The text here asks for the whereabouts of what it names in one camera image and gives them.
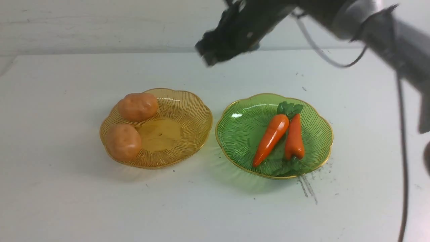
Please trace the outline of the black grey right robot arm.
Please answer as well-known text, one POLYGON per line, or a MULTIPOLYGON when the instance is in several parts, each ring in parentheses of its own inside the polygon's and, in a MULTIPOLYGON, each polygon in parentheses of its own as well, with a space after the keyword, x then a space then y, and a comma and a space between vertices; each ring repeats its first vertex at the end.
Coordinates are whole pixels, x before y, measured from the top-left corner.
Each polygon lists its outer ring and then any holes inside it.
POLYGON ((217 27, 195 48, 207 66, 259 48, 259 42, 300 8, 341 40, 361 41, 406 79, 423 98, 419 132, 429 132, 429 36, 398 20, 396 5, 379 0, 227 0, 217 27))

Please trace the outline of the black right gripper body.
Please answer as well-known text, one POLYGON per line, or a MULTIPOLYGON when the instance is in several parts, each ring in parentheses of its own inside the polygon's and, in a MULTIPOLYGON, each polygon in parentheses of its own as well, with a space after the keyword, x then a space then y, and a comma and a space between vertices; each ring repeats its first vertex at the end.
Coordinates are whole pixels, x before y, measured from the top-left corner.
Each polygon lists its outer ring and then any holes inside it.
POLYGON ((256 51, 260 41, 296 7, 296 0, 228 0, 217 27, 195 49, 209 67, 256 51))

